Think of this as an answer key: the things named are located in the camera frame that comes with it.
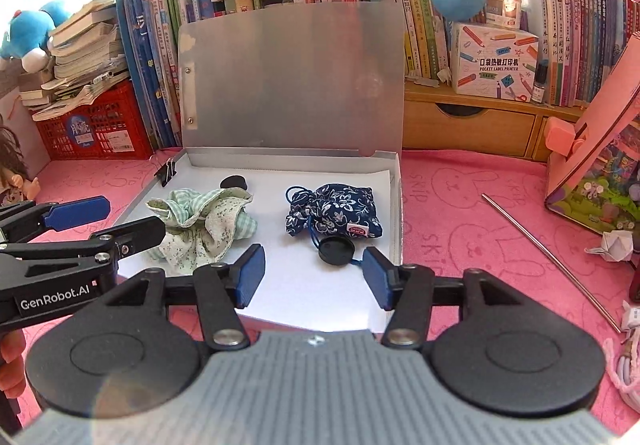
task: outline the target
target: red basket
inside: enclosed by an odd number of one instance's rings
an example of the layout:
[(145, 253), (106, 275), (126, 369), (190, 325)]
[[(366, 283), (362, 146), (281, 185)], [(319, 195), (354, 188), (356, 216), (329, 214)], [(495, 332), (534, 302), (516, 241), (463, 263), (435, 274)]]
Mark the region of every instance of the red basket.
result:
[(90, 106), (36, 125), (52, 160), (146, 160), (153, 154), (130, 81), (105, 91)]

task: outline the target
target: translucent plastic lid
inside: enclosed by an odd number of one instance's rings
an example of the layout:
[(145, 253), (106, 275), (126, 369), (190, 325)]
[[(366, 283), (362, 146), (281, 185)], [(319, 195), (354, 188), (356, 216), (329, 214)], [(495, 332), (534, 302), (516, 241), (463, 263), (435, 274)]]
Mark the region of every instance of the translucent plastic lid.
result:
[(185, 147), (399, 152), (397, 3), (272, 6), (180, 28)]

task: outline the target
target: bookshelf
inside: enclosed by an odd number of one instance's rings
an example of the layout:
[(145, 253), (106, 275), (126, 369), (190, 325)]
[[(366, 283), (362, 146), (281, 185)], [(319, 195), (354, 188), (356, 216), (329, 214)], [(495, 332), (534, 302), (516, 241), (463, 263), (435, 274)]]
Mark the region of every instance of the bookshelf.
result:
[(405, 149), (465, 149), (546, 162), (548, 117), (575, 123), (580, 108), (457, 95), (449, 86), (404, 86)]

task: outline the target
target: metal rod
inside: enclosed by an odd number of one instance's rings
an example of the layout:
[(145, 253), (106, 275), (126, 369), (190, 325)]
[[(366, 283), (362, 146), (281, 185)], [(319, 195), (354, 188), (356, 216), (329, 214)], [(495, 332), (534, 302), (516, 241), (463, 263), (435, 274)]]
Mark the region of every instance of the metal rod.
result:
[(566, 266), (564, 266), (562, 262), (556, 256), (554, 256), (551, 253), (551, 251), (548, 250), (548, 248), (545, 247), (545, 245), (543, 245), (542, 243), (540, 243), (540, 241), (538, 241), (535, 237), (533, 237), (533, 235), (530, 234), (530, 232), (527, 231), (526, 228), (520, 225), (516, 221), (516, 219), (511, 217), (511, 215), (502, 207), (500, 207), (498, 203), (493, 201), (486, 194), (482, 194), (482, 198), (487, 203), (489, 203), (489, 205), (491, 205), (494, 209), (496, 209), (500, 214), (502, 214), (502, 216), (507, 218), (514, 227), (516, 227), (520, 232), (522, 232), (526, 236), (526, 238), (529, 241), (531, 241), (531, 243), (536, 245), (538, 249), (542, 253), (544, 253), (546, 257), (548, 257), (560, 269), (562, 273), (564, 273), (564, 275), (567, 277), (567, 279), (569, 279), (569, 281), (574, 283), (574, 286), (578, 290), (580, 290), (580, 292), (582, 292), (582, 294), (589, 300), (589, 302), (591, 302), (591, 304), (593, 304), (593, 307), (600, 312), (600, 314), (607, 320), (609, 325), (616, 331), (616, 333), (622, 333), (622, 331), (620, 330), (620, 326), (618, 326), (618, 323), (616, 322), (616, 320), (611, 316), (611, 314), (607, 311), (607, 309), (600, 303), (600, 301), (596, 299), (589, 290), (587, 290), (587, 288), (578, 280), (577, 277), (575, 277), (575, 275), (571, 272), (571, 270), (569, 270)]

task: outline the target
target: pink blanket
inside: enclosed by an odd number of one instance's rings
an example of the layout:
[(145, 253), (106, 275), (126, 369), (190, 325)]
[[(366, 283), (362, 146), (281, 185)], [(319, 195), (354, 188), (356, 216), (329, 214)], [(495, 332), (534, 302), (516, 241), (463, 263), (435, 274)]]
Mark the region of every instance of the pink blanket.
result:
[[(44, 240), (83, 239), (112, 222), (158, 168), (150, 162), (53, 162), (40, 175), (40, 202), (69, 201), (104, 195), (111, 201), (106, 222)], [(545, 166), (515, 158), (464, 151), (405, 151), (402, 155), (404, 261), (430, 266), (438, 275), (461, 275), (483, 268), (591, 333), (598, 342), (614, 334), (604, 319), (514, 227), (480, 195), (486, 193), (522, 223), (620, 317), (632, 272), (628, 265), (609, 264), (585, 248), (600, 237), (543, 207)], [(431, 337), (450, 326), (457, 310), (436, 308)], [(199, 333), (193, 311), (175, 311), (172, 320)], [(28, 345), (52, 327), (51, 322), (27, 330)], [(39, 412), (30, 391), (20, 398), (21, 420)], [(627, 431), (639, 415), (620, 399), (608, 378), (600, 386), (593, 414), (616, 433)]]

